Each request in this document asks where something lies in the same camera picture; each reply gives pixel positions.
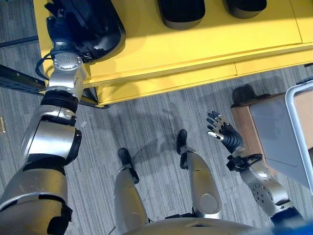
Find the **black container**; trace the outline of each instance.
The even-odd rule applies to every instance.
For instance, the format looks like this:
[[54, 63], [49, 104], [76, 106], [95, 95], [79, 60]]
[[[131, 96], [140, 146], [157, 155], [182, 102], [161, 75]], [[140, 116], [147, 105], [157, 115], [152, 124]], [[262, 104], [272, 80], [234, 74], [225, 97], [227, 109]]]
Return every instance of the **black container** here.
[[200, 23], [205, 14], [204, 0], [158, 0], [166, 26], [189, 29]]
[[[84, 54], [84, 63], [108, 59], [125, 46], [124, 26], [111, 0], [52, 0], [45, 5], [55, 17], [47, 18], [51, 40], [57, 45], [73, 44]], [[66, 12], [66, 23], [56, 21], [60, 9]]]
[[227, 0], [230, 13], [241, 19], [258, 15], [267, 6], [267, 0]]

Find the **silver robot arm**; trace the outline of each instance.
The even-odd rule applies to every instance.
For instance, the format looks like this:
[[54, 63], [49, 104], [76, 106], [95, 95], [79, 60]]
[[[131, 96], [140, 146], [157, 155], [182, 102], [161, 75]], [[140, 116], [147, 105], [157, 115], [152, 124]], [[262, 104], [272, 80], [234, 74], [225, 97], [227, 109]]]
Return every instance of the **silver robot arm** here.
[[82, 134], [74, 125], [86, 78], [82, 59], [59, 53], [41, 105], [22, 142], [25, 164], [0, 199], [0, 234], [60, 235], [71, 220], [64, 166], [78, 154]]
[[240, 172], [253, 197], [274, 225], [283, 225], [302, 216], [290, 201], [286, 190], [273, 179], [263, 164], [262, 154], [251, 154], [244, 148], [240, 134], [229, 121], [217, 112], [208, 114], [208, 136], [220, 140], [232, 154], [228, 157], [229, 170]]

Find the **yellow table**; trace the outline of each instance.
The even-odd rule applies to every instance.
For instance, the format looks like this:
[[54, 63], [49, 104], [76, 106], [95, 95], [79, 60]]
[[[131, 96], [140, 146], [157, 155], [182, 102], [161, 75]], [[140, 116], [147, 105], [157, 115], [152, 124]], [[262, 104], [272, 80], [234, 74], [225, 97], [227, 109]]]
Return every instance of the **yellow table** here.
[[[117, 56], [86, 65], [84, 85], [97, 87], [100, 106], [313, 61], [312, 0], [268, 0], [245, 20], [206, 0], [205, 17], [186, 31], [163, 25], [156, 0], [112, 2], [127, 39]], [[42, 56], [52, 47], [44, 4], [34, 0]]]

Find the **floor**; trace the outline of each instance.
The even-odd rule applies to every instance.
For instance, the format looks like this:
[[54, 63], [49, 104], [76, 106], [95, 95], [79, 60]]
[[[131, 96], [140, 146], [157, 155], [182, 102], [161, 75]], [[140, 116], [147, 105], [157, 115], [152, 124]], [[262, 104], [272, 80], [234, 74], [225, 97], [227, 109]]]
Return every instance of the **floor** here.
[[[0, 42], [36, 35], [31, 0], [0, 4]], [[39, 58], [37, 41], [0, 48], [0, 64], [32, 76]], [[114, 227], [112, 195], [120, 166], [116, 153], [121, 147], [128, 148], [134, 157], [140, 177], [137, 188], [153, 221], [190, 212], [188, 175], [180, 169], [175, 152], [175, 138], [181, 128], [188, 131], [188, 144], [213, 171], [224, 218], [256, 227], [271, 226], [239, 174], [226, 168], [226, 149], [207, 137], [206, 115], [216, 110], [233, 122], [230, 106], [235, 88], [249, 84], [256, 94], [285, 92], [297, 81], [312, 76], [312, 67], [259, 73], [121, 102], [105, 110], [80, 105], [77, 128], [82, 131], [83, 140], [77, 160], [66, 168], [68, 204], [74, 210], [66, 234], [106, 235]], [[0, 194], [23, 164], [20, 143], [40, 100], [39, 96], [0, 88], [0, 116], [7, 130], [0, 135]], [[313, 197], [309, 190], [282, 174], [275, 178], [287, 189], [304, 218], [312, 219]]]

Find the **cable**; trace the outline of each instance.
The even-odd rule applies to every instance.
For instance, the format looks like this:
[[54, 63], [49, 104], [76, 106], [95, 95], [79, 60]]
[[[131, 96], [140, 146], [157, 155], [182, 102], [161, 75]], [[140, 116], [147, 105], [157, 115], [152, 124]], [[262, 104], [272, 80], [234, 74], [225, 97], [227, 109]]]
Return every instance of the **cable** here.
[[113, 233], [113, 231], [116, 229], [116, 226], [114, 226], [113, 228], [112, 228], [112, 230], [108, 233], [108, 235], [110, 235], [111, 233]]
[[76, 54], [76, 55], [78, 55], [78, 56], [80, 56], [80, 57], [85, 57], [85, 58], [91, 59], [90, 56], [86, 56], [86, 55], [84, 55], [84, 54], [82, 54], [82, 53], [79, 53], [79, 52], [67, 51], [67, 50], [52, 51], [52, 52], [49, 52], [47, 55], [45, 55], [43, 58], [41, 58], [41, 59], [37, 62], [36, 67], [35, 67], [35, 72], [36, 72], [36, 74], [37, 74], [39, 77], [43, 78], [44, 80], [47, 80], [47, 81], [48, 81], [49, 78], [47, 78], [44, 74], [41, 73], [39, 67], [41, 66], [41, 64], [42, 64], [45, 60], [52, 60], [52, 56], [53, 56], [53, 55], [60, 54], [60, 53], [74, 53], [74, 54]]

